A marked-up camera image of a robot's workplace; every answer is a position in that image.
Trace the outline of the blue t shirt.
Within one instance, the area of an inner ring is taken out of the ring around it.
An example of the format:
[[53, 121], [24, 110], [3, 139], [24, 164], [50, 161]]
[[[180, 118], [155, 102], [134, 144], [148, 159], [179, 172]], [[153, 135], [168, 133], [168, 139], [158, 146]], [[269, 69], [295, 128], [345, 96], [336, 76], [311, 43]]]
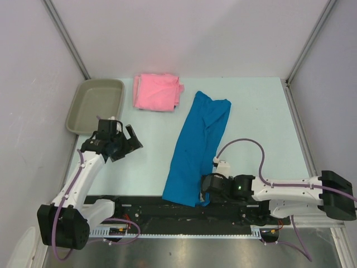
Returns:
[[213, 158], [229, 119], [231, 102], [195, 94], [177, 139], [162, 199], [189, 207], [206, 206], [200, 194], [201, 177], [212, 173]]

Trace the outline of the beige plastic tray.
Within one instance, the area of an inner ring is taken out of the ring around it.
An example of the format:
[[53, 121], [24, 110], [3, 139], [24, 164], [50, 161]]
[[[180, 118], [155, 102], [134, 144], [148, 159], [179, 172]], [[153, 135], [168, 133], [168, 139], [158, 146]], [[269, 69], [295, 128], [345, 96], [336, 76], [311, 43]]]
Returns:
[[124, 83], [118, 79], [89, 79], [82, 82], [74, 95], [66, 129], [76, 135], [97, 130], [100, 119], [119, 118], [124, 99]]

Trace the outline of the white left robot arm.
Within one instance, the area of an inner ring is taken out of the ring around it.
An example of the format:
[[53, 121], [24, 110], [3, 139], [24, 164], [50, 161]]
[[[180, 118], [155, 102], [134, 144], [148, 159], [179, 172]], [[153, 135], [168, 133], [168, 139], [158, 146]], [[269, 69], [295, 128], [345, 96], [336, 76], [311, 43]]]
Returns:
[[97, 130], [78, 149], [79, 161], [62, 190], [37, 211], [42, 243], [81, 250], [95, 227], [106, 219], [119, 222], [123, 209], [117, 198], [101, 198], [89, 207], [84, 203], [107, 161], [115, 162], [142, 147], [131, 125], [124, 126], [114, 117], [100, 119]]

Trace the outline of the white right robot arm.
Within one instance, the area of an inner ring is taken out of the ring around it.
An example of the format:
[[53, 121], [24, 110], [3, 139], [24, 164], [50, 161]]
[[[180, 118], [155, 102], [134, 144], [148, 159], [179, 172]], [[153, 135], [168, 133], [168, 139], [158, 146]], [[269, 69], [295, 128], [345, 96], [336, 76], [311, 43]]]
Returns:
[[257, 217], [264, 224], [276, 218], [314, 214], [317, 210], [334, 220], [356, 220], [352, 184], [330, 170], [322, 171], [320, 176], [293, 181], [263, 181], [253, 175], [229, 178], [219, 173], [204, 175], [200, 200], [214, 199], [241, 205], [268, 202], [257, 210]]

